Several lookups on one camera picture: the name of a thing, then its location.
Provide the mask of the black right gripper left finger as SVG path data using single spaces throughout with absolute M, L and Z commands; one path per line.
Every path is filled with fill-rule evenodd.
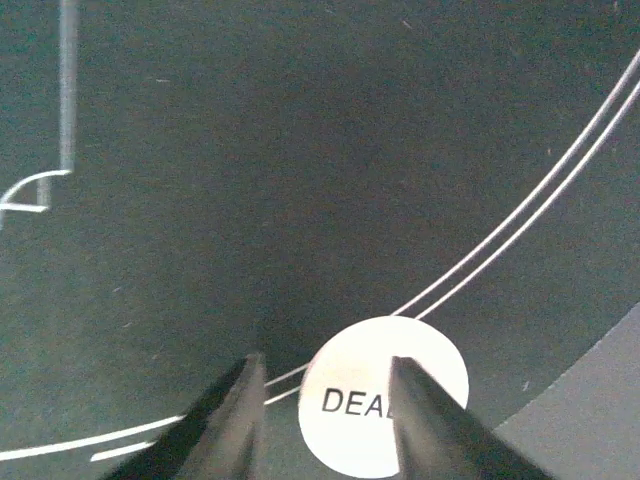
M 263 451 L 264 356 L 237 361 L 150 447 L 106 479 L 257 479 Z

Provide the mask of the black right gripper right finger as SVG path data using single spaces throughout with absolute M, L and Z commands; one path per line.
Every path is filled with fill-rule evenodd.
M 389 384 L 400 479 L 550 479 L 461 407 L 410 357 Z

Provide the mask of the white dealer button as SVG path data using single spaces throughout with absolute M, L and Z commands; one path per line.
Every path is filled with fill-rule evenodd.
M 415 359 L 461 407 L 467 405 L 467 367 L 443 333 L 402 316 L 355 323 L 322 346 L 301 383 L 301 434 L 325 466 L 360 479 L 398 473 L 389 400 L 395 356 Z

